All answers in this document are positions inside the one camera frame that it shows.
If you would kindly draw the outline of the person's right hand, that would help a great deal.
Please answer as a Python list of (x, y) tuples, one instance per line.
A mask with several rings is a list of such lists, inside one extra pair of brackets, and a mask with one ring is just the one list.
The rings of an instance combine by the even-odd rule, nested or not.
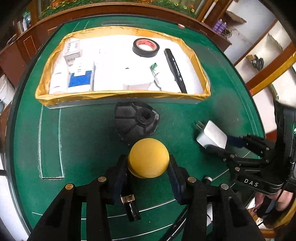
[(258, 209), (260, 205), (262, 205), (264, 198), (268, 197), (271, 200), (276, 201), (276, 210), (283, 211), (285, 210), (290, 203), (293, 201), (294, 194), (292, 192), (288, 192), (280, 189), (276, 194), (266, 196), (263, 193), (256, 192), (255, 193), (255, 208)]

